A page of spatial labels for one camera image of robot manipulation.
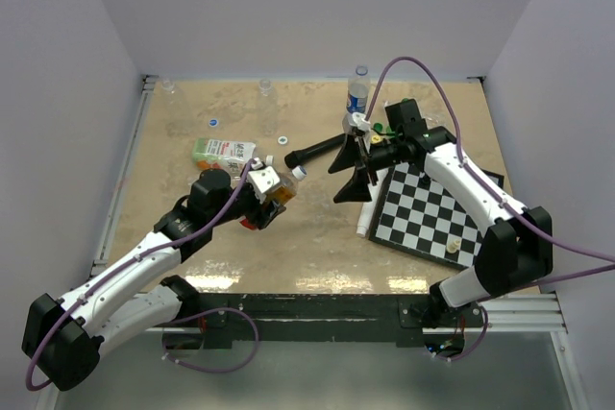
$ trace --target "red object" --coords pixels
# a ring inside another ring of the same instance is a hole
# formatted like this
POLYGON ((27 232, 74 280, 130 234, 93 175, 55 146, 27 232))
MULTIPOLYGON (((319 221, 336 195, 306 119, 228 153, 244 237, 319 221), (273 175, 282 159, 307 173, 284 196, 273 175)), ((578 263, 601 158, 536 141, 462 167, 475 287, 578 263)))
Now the red object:
POLYGON ((247 218, 244 218, 239 223, 241 223, 241 226, 243 226, 244 228, 248 228, 249 230, 255 230, 257 228, 256 226, 251 224, 247 218))

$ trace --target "black and white checkered board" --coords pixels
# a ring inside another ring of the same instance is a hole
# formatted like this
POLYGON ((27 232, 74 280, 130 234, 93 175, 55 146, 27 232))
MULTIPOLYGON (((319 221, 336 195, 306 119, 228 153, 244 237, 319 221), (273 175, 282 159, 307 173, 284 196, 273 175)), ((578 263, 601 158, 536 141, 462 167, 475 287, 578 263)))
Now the black and white checkered board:
MULTIPOLYGON (((499 187, 504 177, 484 172, 499 187)), ((402 252, 464 269, 472 266, 482 238, 477 225, 438 182, 419 182, 418 169, 407 163, 391 169, 372 220, 369 239, 402 252), (461 249, 446 245, 461 239, 461 249)))

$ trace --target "wall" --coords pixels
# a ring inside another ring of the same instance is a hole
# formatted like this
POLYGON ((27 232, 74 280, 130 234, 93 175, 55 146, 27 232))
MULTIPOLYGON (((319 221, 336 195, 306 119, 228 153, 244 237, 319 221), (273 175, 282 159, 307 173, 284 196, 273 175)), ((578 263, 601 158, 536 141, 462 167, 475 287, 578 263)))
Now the wall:
MULTIPOLYGON (((194 77, 348 76, 412 54, 484 75, 528 0, 103 0, 140 69, 194 77)), ((407 76, 414 68, 400 66, 407 76)))
MULTIPOLYGON (((531 0, 487 76, 515 193, 553 215, 554 234, 614 254, 615 4, 531 0)), ((555 272, 596 263, 556 252, 555 272)), ((593 409, 612 408, 615 274, 557 292, 593 409)))
POLYGON ((85 279, 138 74, 101 0, 0 0, 0 408, 32 408, 30 303, 85 279))

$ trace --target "beige object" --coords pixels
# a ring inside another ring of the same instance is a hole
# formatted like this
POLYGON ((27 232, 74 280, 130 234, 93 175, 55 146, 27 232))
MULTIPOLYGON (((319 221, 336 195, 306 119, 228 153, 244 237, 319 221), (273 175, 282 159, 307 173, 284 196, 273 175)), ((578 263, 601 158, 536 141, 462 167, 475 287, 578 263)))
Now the beige object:
MULTIPOLYGON (((283 158, 341 133, 345 82, 277 82, 279 129, 259 134, 255 103, 258 82, 178 82, 198 120, 197 133, 172 130, 158 89, 147 112, 135 156, 111 262, 133 248, 178 198, 187 194, 199 171, 190 159, 194 139, 222 136, 255 141, 264 158, 283 158), (211 129, 215 117, 221 128, 211 129), (291 141, 278 144, 280 135, 291 141)), ((506 175, 484 94, 478 83, 444 83, 464 130, 464 148, 482 168, 506 175)), ((421 110, 444 117, 452 126, 433 85, 386 82, 372 116, 385 126, 383 101, 416 98, 421 110)), ((201 291, 272 293, 425 293, 455 270, 388 249, 357 236, 361 204, 335 205, 332 197, 352 175, 327 174, 335 153, 306 165, 307 177, 288 210, 262 231, 228 223, 213 240, 171 274, 185 277, 201 291)), ((155 285, 151 283, 146 289, 155 285)))

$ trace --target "clear plastic bottle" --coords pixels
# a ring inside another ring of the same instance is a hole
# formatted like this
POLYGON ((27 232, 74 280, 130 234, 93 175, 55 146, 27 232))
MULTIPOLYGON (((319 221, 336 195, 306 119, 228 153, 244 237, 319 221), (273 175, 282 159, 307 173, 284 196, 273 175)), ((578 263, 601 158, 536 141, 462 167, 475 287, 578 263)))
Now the clear plastic bottle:
POLYGON ((278 172, 282 184, 271 193, 267 194, 267 199, 272 201, 276 199, 280 204, 286 204, 290 199, 297 195, 299 189, 299 181, 302 181, 308 172, 301 165, 295 167, 291 171, 292 175, 278 172))
POLYGON ((355 69, 355 75, 348 79, 347 111, 350 113, 365 112, 370 84, 367 66, 360 64, 355 69))
POLYGON ((195 119, 185 94, 170 79, 162 79, 162 99, 168 114, 166 131, 169 136, 190 136, 194 134, 195 119))
POLYGON ((257 119, 262 134, 271 136, 278 130, 278 91, 269 79, 258 83, 257 119))

